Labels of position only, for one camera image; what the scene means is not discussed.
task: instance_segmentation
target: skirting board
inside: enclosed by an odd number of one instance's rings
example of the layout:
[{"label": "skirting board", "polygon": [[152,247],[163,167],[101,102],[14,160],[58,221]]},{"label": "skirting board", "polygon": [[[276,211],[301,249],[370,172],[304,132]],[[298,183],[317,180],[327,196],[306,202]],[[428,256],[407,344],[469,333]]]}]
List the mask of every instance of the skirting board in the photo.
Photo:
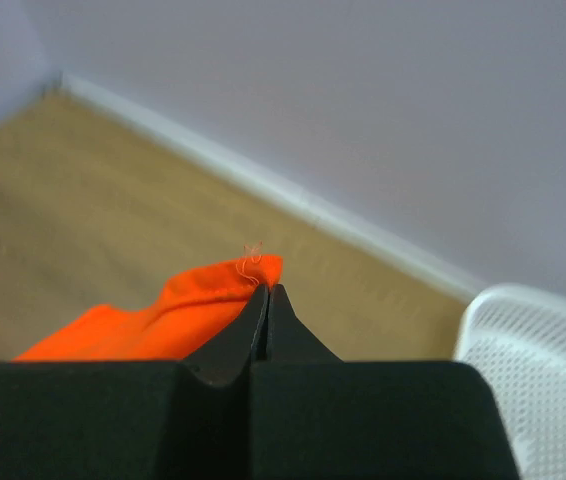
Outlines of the skirting board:
[{"label": "skirting board", "polygon": [[173,151],[185,154],[213,174],[433,287],[467,301],[487,286],[361,216],[327,202],[257,162],[104,87],[64,73],[61,88]]}]

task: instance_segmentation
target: orange cloth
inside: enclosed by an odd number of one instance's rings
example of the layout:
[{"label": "orange cloth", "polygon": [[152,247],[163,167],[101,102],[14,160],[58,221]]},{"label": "orange cloth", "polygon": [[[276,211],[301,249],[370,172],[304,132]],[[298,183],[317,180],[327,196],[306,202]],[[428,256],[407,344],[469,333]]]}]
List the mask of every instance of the orange cloth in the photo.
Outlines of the orange cloth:
[{"label": "orange cloth", "polygon": [[278,283],[281,267],[280,257],[263,255],[189,270],[172,277],[152,306],[94,307],[15,361],[183,359],[238,316],[256,283]]}]

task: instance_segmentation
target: wooden floor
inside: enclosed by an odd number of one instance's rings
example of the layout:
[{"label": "wooden floor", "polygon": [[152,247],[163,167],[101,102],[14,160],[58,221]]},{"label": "wooden floor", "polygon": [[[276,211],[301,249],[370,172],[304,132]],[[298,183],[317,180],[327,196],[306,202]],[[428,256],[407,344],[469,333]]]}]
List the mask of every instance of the wooden floor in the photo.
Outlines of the wooden floor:
[{"label": "wooden floor", "polygon": [[0,359],[94,304],[145,306],[169,276],[258,241],[337,355],[450,357],[457,300],[55,93],[0,127]]}]

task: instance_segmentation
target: black foam pad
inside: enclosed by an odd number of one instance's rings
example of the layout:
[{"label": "black foam pad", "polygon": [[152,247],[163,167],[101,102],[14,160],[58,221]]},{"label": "black foam pad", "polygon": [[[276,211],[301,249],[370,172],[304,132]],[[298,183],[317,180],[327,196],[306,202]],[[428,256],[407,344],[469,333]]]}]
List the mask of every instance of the black foam pad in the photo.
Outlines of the black foam pad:
[{"label": "black foam pad", "polygon": [[268,300],[267,286],[259,285],[241,314],[182,363],[207,383],[234,382],[251,362],[265,359]]},{"label": "black foam pad", "polygon": [[196,384],[172,362],[0,364],[0,479],[188,471],[186,452],[166,442],[191,431],[197,412],[185,410],[203,396]]},{"label": "black foam pad", "polygon": [[258,363],[250,399],[254,479],[518,479],[467,365]]},{"label": "black foam pad", "polygon": [[297,318],[283,285],[270,293],[267,360],[271,362],[340,362]]}]

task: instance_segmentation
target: white plastic basket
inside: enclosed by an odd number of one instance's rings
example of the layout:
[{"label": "white plastic basket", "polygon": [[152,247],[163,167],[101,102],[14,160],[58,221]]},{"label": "white plastic basket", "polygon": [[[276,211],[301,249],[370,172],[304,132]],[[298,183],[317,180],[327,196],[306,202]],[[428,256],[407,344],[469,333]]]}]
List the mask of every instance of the white plastic basket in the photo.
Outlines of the white plastic basket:
[{"label": "white plastic basket", "polygon": [[463,316],[455,359],[492,386],[525,480],[566,480],[566,299],[485,290]]}]

